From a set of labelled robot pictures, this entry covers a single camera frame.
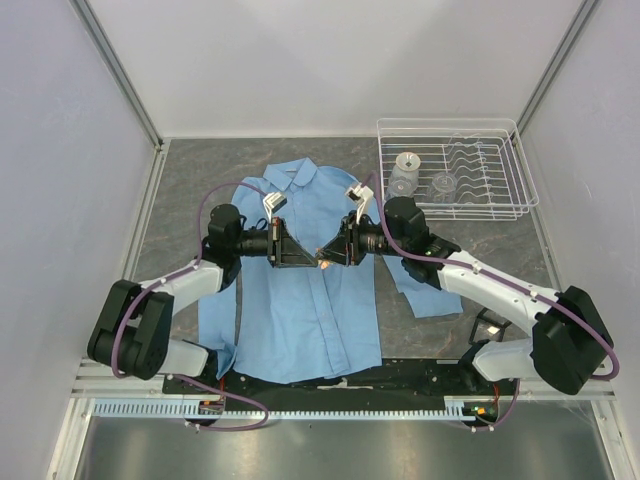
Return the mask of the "light blue button shirt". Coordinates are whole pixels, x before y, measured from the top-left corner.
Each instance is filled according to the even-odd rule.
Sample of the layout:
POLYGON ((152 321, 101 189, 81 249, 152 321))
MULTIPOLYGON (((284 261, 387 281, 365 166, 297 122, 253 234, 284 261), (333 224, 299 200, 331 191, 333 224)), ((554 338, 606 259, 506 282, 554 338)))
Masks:
MULTIPOLYGON (((355 178, 309 158, 270 164, 247 177, 232 204, 255 225, 263 193, 279 191, 279 214, 310 253, 337 233, 354 204, 345 192, 355 178)), ((243 258, 239 277, 198 303, 200 344, 216 351, 218 373, 233 369, 288 384, 350 375, 382 362, 376 311, 375 256, 356 267, 274 268, 243 258)))

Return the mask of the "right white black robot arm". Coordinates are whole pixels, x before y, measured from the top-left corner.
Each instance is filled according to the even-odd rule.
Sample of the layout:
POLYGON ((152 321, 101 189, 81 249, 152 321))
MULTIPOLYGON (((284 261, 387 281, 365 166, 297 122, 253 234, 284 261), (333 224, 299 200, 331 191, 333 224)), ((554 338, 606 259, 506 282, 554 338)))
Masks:
POLYGON ((351 212, 317 257, 350 267, 368 254, 400 258, 414 280, 472 300, 525 333, 520 340, 482 340, 469 348, 457 371, 460 386, 469 393, 502 380, 539 378, 575 395, 613 351, 588 293, 575 286, 564 291, 540 287, 487 266, 432 233, 410 198, 388 201, 378 223, 351 212))

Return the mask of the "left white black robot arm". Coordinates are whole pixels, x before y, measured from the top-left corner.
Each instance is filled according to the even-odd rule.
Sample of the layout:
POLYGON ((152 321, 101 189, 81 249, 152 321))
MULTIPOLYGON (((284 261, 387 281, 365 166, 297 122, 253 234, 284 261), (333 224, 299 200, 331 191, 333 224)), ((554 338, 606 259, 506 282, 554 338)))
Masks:
POLYGON ((212 351, 173 340, 171 325, 176 313, 228 288, 243 257, 264 257, 274 268, 318 265, 282 218, 273 216, 264 228, 246 230, 235 206, 218 205, 210 213, 200 256, 163 277, 111 286, 88 342, 89 358, 111 367, 119 378, 183 375, 196 392, 211 392, 220 378, 218 367, 208 362, 212 351))

